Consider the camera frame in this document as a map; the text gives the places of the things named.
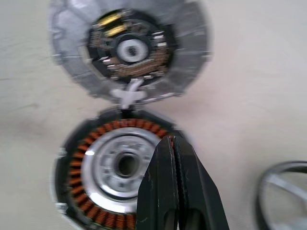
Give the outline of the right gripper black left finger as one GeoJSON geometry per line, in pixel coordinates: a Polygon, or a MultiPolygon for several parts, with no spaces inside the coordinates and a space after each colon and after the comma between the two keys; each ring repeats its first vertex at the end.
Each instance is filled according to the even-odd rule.
{"type": "Polygon", "coordinates": [[[178,188],[172,138],[161,139],[142,179],[136,230],[177,230],[178,188]]]}

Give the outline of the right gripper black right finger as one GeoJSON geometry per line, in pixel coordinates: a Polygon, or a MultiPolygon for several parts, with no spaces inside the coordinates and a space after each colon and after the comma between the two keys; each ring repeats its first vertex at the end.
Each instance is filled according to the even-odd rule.
{"type": "Polygon", "coordinates": [[[230,230],[218,189],[185,139],[174,137],[179,230],[230,230]]]}

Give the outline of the silver spoked rotor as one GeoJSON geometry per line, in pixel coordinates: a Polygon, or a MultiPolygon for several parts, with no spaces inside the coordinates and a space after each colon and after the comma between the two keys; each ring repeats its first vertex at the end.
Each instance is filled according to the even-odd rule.
{"type": "Polygon", "coordinates": [[[307,230],[307,161],[286,161],[266,170],[255,195],[259,230],[307,230]]]}

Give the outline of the grey tape roll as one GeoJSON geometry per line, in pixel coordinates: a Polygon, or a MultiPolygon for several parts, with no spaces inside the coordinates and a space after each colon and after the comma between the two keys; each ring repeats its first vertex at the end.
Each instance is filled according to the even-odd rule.
{"type": "Polygon", "coordinates": [[[55,160],[52,197],[77,230],[136,230],[138,190],[156,145],[184,136],[148,109],[114,106],[84,120],[55,160]]]}

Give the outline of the white hinge clip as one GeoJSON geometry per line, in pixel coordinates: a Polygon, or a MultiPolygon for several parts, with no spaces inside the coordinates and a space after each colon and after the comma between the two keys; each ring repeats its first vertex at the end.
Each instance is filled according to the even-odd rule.
{"type": "Polygon", "coordinates": [[[143,79],[132,79],[125,89],[113,89],[111,94],[119,99],[121,109],[129,109],[137,101],[143,100],[147,93],[139,91],[139,87],[143,84],[143,79]]]}

